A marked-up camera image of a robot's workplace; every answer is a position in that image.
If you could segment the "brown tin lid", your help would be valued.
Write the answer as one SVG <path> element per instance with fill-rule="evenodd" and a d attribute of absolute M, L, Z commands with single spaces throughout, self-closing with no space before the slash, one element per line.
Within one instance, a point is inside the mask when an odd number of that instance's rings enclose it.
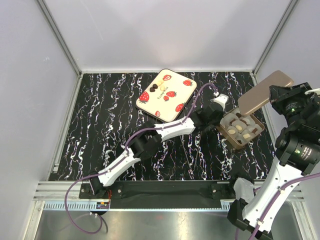
<path fill-rule="evenodd" d="M 274 71 L 238 99 L 241 115 L 246 117 L 266 105 L 270 101 L 270 86 L 290 87 L 293 83 L 284 72 Z"/>

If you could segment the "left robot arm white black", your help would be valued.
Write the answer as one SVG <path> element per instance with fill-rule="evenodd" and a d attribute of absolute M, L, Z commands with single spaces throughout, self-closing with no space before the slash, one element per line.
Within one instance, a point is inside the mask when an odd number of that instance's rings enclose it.
<path fill-rule="evenodd" d="M 186 118 L 163 124 L 148 122 L 146 128 L 138 130 L 128 139 L 120 156 L 89 178 L 90 192 L 97 198 L 103 198 L 108 193 L 108 187 L 113 185 L 121 174 L 135 163 L 155 156 L 164 141 L 200 132 L 209 126 L 217 126 L 224 111 L 224 104 L 213 102 Z"/>

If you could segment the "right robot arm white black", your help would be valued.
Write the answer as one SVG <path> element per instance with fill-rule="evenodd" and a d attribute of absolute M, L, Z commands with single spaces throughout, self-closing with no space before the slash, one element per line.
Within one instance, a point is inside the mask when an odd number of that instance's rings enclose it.
<path fill-rule="evenodd" d="M 320 162 L 320 90 L 307 82 L 291 87 L 271 85 L 269 101 L 285 117 L 275 142 L 275 156 L 267 178 L 259 188 L 254 181 L 237 176 L 227 192 L 235 198 L 227 219 L 238 230 L 249 231 L 251 240 L 270 240 L 278 211 L 295 187 L 318 178 L 312 171 Z"/>

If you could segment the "brown tin box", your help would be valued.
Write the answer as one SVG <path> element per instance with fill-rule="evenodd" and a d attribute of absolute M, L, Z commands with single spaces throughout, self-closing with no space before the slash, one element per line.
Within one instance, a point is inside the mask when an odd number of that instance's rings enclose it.
<path fill-rule="evenodd" d="M 235 150 L 240 150 L 257 138 L 265 126 L 253 114 L 243 116 L 235 107 L 222 117 L 217 130 Z"/>

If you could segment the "black metal tongs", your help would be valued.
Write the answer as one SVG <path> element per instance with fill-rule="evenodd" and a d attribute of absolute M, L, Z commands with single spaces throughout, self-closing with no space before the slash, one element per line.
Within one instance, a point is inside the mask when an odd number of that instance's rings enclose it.
<path fill-rule="evenodd" d="M 186 158 L 186 163 L 188 166 L 188 174 L 190 178 L 194 180 L 195 170 L 197 167 L 197 161 L 200 153 L 202 133 L 196 133 L 195 135 L 183 135 L 180 136 L 180 140 Z"/>

